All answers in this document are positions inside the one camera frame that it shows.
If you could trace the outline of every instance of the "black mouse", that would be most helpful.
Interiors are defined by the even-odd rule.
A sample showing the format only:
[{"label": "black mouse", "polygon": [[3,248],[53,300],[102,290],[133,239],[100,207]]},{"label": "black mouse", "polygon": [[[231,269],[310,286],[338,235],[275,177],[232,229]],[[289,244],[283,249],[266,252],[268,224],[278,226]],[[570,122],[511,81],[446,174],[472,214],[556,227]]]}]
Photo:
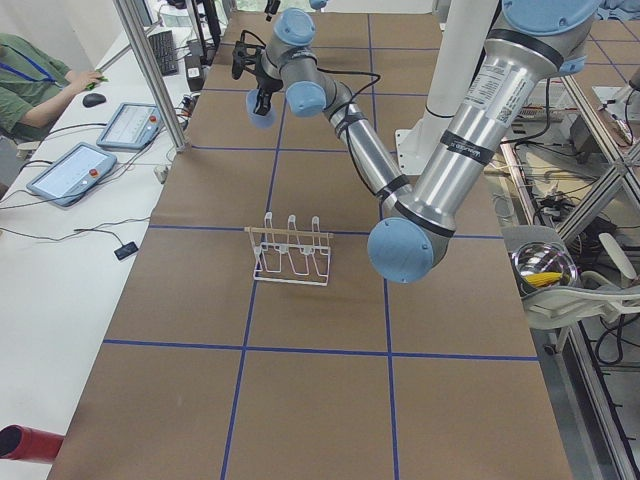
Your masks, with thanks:
[{"label": "black mouse", "polygon": [[91,108],[91,107],[95,107],[96,105],[100,105],[101,103],[104,103],[106,101],[107,101],[107,97],[105,97],[100,93],[89,93],[85,95],[84,98],[82,99],[82,104],[87,108]]}]

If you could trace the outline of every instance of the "red cylinder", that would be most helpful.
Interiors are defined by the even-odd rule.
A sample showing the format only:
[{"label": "red cylinder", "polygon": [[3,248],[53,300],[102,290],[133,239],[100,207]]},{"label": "red cylinder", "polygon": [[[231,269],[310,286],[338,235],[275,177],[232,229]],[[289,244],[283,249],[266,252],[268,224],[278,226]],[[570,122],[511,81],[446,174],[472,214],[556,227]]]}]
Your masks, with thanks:
[{"label": "red cylinder", "polygon": [[53,463],[63,440],[55,433],[10,425],[0,430],[0,459]]}]

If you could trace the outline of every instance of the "yellow corn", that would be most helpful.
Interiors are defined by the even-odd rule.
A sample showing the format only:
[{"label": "yellow corn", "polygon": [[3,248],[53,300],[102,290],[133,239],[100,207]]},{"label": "yellow corn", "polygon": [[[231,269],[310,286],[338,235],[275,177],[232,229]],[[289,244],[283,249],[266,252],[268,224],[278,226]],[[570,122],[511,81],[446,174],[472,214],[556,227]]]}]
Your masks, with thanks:
[{"label": "yellow corn", "polygon": [[559,281],[562,278],[562,273],[559,272],[542,272],[534,273],[524,277],[525,280],[536,288],[548,287]]}]

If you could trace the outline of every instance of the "white table surface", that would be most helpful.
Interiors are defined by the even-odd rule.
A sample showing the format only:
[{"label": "white table surface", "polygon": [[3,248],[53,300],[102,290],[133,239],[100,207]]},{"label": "white table surface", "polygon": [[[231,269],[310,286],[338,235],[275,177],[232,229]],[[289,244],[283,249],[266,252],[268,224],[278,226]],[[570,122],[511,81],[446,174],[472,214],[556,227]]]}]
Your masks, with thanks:
[{"label": "white table surface", "polygon": [[[178,46],[190,31],[174,30]],[[105,60],[126,43],[123,32]],[[131,51],[105,76],[109,82],[95,91],[105,95],[107,102],[85,108],[80,94],[55,128],[106,123],[122,102],[153,103]],[[189,93],[183,65],[178,75],[164,79],[174,105],[179,105],[183,95]],[[100,131],[100,127],[84,127],[53,134],[32,159],[55,160],[80,141],[95,144]],[[102,222],[146,218],[162,190],[154,167],[169,164],[173,153],[169,135],[161,132],[132,169],[94,189],[75,205],[61,208],[44,203],[0,210],[0,226],[59,238],[76,228]],[[126,162],[132,154],[117,156],[118,162]],[[38,201],[21,192],[8,196],[24,189],[42,168],[35,164],[25,168],[0,208]],[[135,241],[140,246],[147,226],[145,221],[106,229],[124,243]],[[0,429],[21,424],[61,434],[67,431],[135,259],[134,255],[119,261],[113,253],[119,246],[113,236],[98,232],[63,242],[6,232],[0,235]],[[49,470],[49,465],[0,460],[3,480],[44,479]]]}]

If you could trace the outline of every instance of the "black keyboard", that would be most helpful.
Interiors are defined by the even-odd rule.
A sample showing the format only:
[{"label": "black keyboard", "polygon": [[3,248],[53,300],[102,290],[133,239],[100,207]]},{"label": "black keyboard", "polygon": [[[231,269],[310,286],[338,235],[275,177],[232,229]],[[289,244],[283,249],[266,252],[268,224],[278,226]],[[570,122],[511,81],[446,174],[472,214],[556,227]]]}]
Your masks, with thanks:
[{"label": "black keyboard", "polygon": [[151,44],[153,55],[158,62],[160,73],[162,73],[162,75],[178,73],[178,57],[176,55],[176,46],[173,43],[171,30],[154,33],[147,38]]}]

